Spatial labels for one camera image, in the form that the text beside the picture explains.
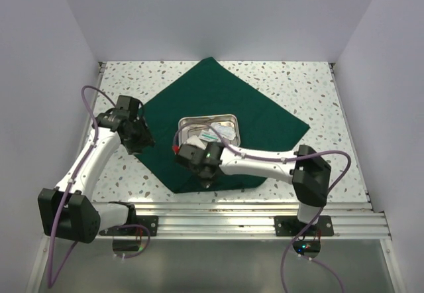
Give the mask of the stainless steel tray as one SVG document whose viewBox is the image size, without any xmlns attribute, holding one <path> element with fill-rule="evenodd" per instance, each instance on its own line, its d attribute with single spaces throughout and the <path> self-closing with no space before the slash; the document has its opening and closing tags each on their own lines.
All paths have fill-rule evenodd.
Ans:
<svg viewBox="0 0 424 293">
<path fill-rule="evenodd" d="M 236 132 L 236 138 L 229 141 L 223 138 L 215 129 L 212 128 L 212 123 L 218 123 L 221 125 L 232 127 Z M 221 114 L 221 115 L 207 115 L 200 117 L 184 117 L 178 122 L 178 144 L 181 145 L 191 136 L 198 136 L 202 130 L 215 133 L 218 137 L 221 137 L 225 142 L 235 146 L 239 146 L 241 143 L 239 122 L 233 114 Z"/>
</svg>

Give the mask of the white crinkled sterile pouch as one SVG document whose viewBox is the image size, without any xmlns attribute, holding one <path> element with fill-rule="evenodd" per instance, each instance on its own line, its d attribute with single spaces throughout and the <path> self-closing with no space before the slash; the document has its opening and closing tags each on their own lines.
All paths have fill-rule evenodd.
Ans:
<svg viewBox="0 0 424 293">
<path fill-rule="evenodd" d="M 232 127 L 221 125 L 218 123 L 212 123 L 212 128 L 215 129 L 223 138 L 232 141 L 236 138 L 236 132 Z"/>
</svg>

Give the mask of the white gauze pad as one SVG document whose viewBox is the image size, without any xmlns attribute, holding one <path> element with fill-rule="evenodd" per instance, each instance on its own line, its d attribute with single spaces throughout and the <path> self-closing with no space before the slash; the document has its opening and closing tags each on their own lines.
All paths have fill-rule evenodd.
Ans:
<svg viewBox="0 0 424 293">
<path fill-rule="evenodd" d="M 203 150 L 206 149 L 206 144 L 198 136 L 191 136 L 191 137 L 189 137 L 185 141 L 184 144 L 185 145 L 195 146 L 195 147 L 198 147 L 198 148 L 203 149 Z"/>
</svg>

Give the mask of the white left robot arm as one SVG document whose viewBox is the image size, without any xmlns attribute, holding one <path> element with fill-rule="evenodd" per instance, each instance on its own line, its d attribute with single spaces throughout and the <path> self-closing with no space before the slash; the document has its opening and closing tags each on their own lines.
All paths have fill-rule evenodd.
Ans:
<svg viewBox="0 0 424 293">
<path fill-rule="evenodd" d="M 90 243 L 106 229 L 116 228 L 123 235 L 136 231 L 133 205 L 120 201 L 95 204 L 92 200 L 103 169 L 120 146 L 129 155 L 154 146 L 142 102 L 126 95 L 120 95 L 114 107 L 95 117 L 85 146 L 68 173 L 54 188 L 39 193 L 45 235 Z"/>
</svg>

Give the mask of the green striped white packet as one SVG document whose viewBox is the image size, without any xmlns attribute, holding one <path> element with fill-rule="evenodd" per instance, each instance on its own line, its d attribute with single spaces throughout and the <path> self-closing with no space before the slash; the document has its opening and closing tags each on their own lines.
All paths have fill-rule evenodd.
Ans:
<svg viewBox="0 0 424 293">
<path fill-rule="evenodd" d="M 202 141 L 206 141 L 206 142 L 220 142 L 220 138 L 212 132 L 209 131 L 205 131 L 202 130 L 200 132 L 200 134 L 198 135 L 198 137 L 202 140 Z"/>
</svg>

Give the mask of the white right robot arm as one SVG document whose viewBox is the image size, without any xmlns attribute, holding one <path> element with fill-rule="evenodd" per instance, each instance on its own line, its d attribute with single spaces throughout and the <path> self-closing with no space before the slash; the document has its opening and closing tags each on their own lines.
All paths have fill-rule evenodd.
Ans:
<svg viewBox="0 0 424 293">
<path fill-rule="evenodd" d="M 319 215 L 327 205 L 331 166 L 313 148 L 269 152 L 223 143 L 206 147 L 182 144 L 175 148 L 175 161 L 210 186 L 220 176 L 255 176 L 291 184 L 299 202 L 295 227 L 310 235 L 319 226 Z"/>
</svg>

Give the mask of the dark green surgical cloth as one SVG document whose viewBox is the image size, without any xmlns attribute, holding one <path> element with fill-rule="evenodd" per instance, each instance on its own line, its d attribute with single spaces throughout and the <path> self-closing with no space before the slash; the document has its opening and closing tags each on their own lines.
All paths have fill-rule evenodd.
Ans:
<svg viewBox="0 0 424 293">
<path fill-rule="evenodd" d="M 138 155 L 175 194 L 206 192 L 188 169 L 174 161 L 172 140 L 179 123 L 206 119 L 232 127 L 233 144 L 268 151 L 293 149 L 309 125 L 230 73 L 214 58 L 200 61 L 144 106 L 155 145 Z"/>
</svg>

